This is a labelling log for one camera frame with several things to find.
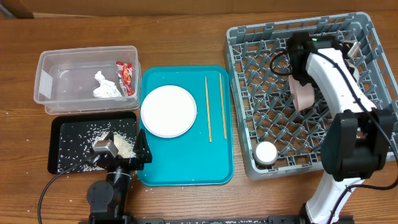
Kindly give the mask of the white rice pile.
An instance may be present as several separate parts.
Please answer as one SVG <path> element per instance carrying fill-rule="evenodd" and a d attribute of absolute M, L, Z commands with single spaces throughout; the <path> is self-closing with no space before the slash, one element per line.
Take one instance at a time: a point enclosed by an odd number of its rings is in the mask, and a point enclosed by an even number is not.
<path fill-rule="evenodd" d="M 106 135 L 114 133 L 114 144 L 123 158 L 134 157 L 136 141 L 134 119 L 109 119 L 65 123 L 61 126 L 58 149 L 57 172 L 60 173 L 91 156 L 90 149 Z"/>

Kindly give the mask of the white napkin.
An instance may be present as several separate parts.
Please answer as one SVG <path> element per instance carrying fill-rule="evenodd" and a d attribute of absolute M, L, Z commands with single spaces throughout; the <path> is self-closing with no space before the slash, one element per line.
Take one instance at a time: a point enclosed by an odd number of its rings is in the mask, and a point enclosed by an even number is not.
<path fill-rule="evenodd" d="M 98 71 L 95 74 L 95 80 L 99 83 L 99 87 L 93 90 L 93 96 L 95 98 L 122 97 L 122 94 L 117 89 L 116 84 L 105 79 L 101 71 Z"/>

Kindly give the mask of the large white plate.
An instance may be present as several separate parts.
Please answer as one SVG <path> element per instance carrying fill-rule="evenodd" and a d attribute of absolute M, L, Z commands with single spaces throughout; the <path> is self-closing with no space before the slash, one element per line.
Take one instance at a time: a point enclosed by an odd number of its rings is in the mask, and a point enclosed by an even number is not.
<path fill-rule="evenodd" d="M 141 105 L 141 122 L 146 130 L 160 138 L 175 138 L 194 124 L 197 104 L 184 88 L 164 85 L 152 90 Z"/>

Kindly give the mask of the red foil snack wrapper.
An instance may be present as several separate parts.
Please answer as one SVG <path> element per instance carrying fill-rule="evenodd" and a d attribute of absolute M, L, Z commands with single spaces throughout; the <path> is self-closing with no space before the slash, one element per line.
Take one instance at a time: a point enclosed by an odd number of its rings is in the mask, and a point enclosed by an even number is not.
<path fill-rule="evenodd" d="M 119 78 L 119 85 L 122 89 L 123 95 L 132 96 L 134 94 L 134 90 L 131 87 L 133 70 L 132 64 L 117 61 L 116 66 Z"/>

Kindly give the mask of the wooden chopstick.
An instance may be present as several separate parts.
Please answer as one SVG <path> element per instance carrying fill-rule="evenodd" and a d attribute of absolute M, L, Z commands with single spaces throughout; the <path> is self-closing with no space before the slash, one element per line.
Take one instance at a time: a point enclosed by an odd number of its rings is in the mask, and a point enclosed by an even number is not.
<path fill-rule="evenodd" d="M 209 142 L 212 142 L 210 102 L 209 102 L 209 94 L 208 94 L 208 81 L 207 81 L 206 76 L 205 76 L 205 96 L 206 96 L 206 112 L 207 112 L 207 121 L 208 121 Z"/>
<path fill-rule="evenodd" d="M 219 73 L 219 83 L 220 83 L 221 114 L 222 114 L 222 121 L 223 121 L 223 137 L 224 137 L 224 139 L 227 139 L 226 119 L 225 119 L 225 111 L 224 111 L 224 97 L 223 97 L 223 82 L 222 82 L 222 76 L 220 73 Z"/>

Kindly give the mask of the small white cup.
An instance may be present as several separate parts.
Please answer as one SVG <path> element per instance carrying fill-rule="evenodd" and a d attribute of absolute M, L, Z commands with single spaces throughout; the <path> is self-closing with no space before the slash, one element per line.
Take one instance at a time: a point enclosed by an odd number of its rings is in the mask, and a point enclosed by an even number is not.
<path fill-rule="evenodd" d="M 273 165 L 278 158 L 278 150 L 271 142 L 260 142 L 254 150 L 254 160 L 264 166 Z"/>

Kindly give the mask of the grey bowl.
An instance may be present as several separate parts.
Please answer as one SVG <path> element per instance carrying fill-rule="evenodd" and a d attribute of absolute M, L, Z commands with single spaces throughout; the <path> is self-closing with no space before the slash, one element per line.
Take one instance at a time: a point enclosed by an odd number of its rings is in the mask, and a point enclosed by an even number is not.
<path fill-rule="evenodd" d="M 345 64 L 348 67 L 348 70 L 353 76 L 356 83 L 359 82 L 359 71 L 358 68 L 353 64 L 353 62 L 355 56 L 358 55 L 359 50 L 360 46 L 356 40 L 343 41 L 343 58 L 345 59 Z"/>

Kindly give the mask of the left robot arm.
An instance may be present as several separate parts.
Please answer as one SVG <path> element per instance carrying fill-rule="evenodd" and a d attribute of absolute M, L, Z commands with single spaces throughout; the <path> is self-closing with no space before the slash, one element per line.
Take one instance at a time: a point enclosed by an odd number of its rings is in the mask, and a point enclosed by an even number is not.
<path fill-rule="evenodd" d="M 113 140 L 114 134 L 109 133 L 90 150 L 93 158 L 89 163 L 107 171 L 106 179 L 95 182 L 87 191 L 90 223 L 136 223 L 133 215 L 125 211 L 132 173 L 151 163 L 152 153 L 143 129 L 132 149 L 134 157 L 120 156 Z"/>

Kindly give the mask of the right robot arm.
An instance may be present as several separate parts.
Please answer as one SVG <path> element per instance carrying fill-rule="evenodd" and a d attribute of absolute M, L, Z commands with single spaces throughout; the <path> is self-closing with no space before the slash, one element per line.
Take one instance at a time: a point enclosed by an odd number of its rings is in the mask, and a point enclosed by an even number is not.
<path fill-rule="evenodd" d="M 383 169 L 396 121 L 379 109 L 358 86 L 359 73 L 350 62 L 359 52 L 355 40 L 296 32 L 287 41 L 291 77 L 301 86 L 318 88 L 333 118 L 321 144 L 324 173 L 314 196 L 304 205 L 307 223 L 348 223 L 339 214 L 352 192 L 365 188 Z"/>

